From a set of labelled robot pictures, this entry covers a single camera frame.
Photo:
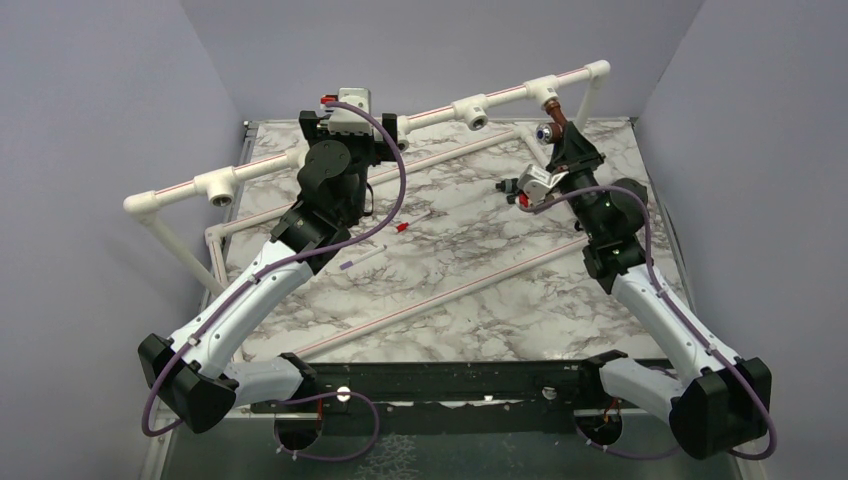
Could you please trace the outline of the brown water faucet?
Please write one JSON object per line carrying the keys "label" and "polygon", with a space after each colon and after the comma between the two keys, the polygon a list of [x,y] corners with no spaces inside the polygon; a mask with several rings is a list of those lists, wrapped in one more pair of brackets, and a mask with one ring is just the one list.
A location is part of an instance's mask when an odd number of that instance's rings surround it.
{"label": "brown water faucet", "polygon": [[552,145],[560,141],[568,125],[560,102],[552,98],[542,106],[544,112],[550,117],[547,123],[540,123],[536,127],[535,138],[542,145]]}

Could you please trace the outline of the white PVC pipe frame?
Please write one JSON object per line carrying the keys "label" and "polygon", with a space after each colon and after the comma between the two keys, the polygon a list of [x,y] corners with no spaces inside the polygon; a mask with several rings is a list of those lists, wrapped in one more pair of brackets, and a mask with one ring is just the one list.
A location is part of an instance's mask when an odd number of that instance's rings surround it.
{"label": "white PVC pipe frame", "polygon": [[[404,154],[408,149],[408,137],[412,132],[446,122],[460,122],[469,130],[477,131],[488,124],[487,112],[490,108],[521,100],[530,100],[542,108],[543,104],[552,98],[559,101],[558,91],[560,88],[578,82],[585,82],[587,85],[575,122],[577,127],[583,127],[595,92],[602,85],[609,71],[608,62],[599,60],[573,71],[531,79],[521,85],[494,93],[465,97],[427,112],[414,115],[396,115],[398,144],[407,173],[407,190],[402,206],[399,213],[383,230],[346,248],[363,245],[372,238],[386,238],[388,227],[402,212],[403,208],[406,205],[417,204],[416,182],[429,173],[438,172],[442,164],[520,138],[520,133],[512,130],[483,138],[474,143],[461,145],[432,157],[408,161]],[[328,110],[328,103],[335,101],[361,107],[369,113],[370,93],[366,89],[345,88],[335,95],[326,96],[322,100],[319,113]],[[210,270],[205,270],[199,260],[187,251],[186,247],[174,237],[171,229],[161,221],[159,218],[160,210],[187,198],[202,195],[206,196],[210,203],[214,205],[228,204],[233,201],[238,187],[249,181],[273,175],[283,170],[290,170],[297,178],[298,171],[305,164],[307,150],[308,145],[303,137],[300,144],[283,153],[244,165],[207,172],[190,181],[165,189],[135,194],[126,198],[123,206],[128,214],[145,226],[207,288],[212,297],[209,306],[226,287],[237,280],[237,278],[230,279],[223,269],[221,245],[214,243],[211,246],[212,267]],[[370,217],[361,219],[358,225],[352,227],[351,234],[353,236],[376,226],[391,210],[400,184],[397,165],[391,162],[383,162],[377,166],[372,166],[368,170],[367,180],[373,189],[373,193],[366,200],[373,205],[374,213]],[[297,195],[299,192],[300,186],[298,184]],[[282,215],[293,206],[296,197],[290,204],[264,212],[258,217],[223,224],[214,230],[213,236],[215,239],[221,239],[232,233],[267,222],[273,222],[275,227]],[[300,286],[295,292],[289,294],[268,316],[272,315],[278,308],[287,307],[293,312],[296,322],[325,319],[332,323],[339,323],[362,319],[367,314],[380,308],[397,305],[400,297],[412,290],[413,285],[408,279],[409,270],[407,267],[389,266],[388,272],[392,275],[392,280],[383,283],[377,280],[374,272],[358,271],[355,266],[342,271],[339,268],[342,263],[337,260],[338,253],[317,275]]]}

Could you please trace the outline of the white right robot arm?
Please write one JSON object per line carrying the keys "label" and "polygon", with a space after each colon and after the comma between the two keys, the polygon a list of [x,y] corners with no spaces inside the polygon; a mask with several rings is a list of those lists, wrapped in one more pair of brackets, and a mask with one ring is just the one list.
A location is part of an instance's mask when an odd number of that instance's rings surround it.
{"label": "white right robot arm", "polygon": [[668,286],[652,254],[646,186],[631,178],[600,184],[595,171],[605,156],[571,122],[541,124],[536,137],[552,145],[546,169],[559,178],[557,200],[570,206],[588,237],[588,273],[637,318],[676,373],[610,351],[582,363],[579,398],[592,407],[614,399],[638,406],[665,421],[695,459],[770,457],[777,447],[771,372],[761,359],[744,359],[720,341]]}

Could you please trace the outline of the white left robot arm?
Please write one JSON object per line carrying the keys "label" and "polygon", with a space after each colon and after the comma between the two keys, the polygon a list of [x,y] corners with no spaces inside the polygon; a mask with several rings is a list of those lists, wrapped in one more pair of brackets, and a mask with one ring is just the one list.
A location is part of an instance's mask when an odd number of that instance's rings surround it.
{"label": "white left robot arm", "polygon": [[[397,117],[375,119],[341,101],[328,114],[299,117],[309,148],[297,174],[300,192],[269,239],[237,280],[170,336],[148,335],[138,347],[149,394],[141,418],[148,437],[180,426],[203,433],[233,408],[279,401],[290,410],[313,401],[313,371],[293,353],[238,366],[231,357],[256,327],[291,293],[317,275],[339,250],[383,230],[399,213],[407,190],[398,145]],[[370,217],[373,189],[368,170],[396,163],[399,190],[391,210],[371,229],[352,227]]]}

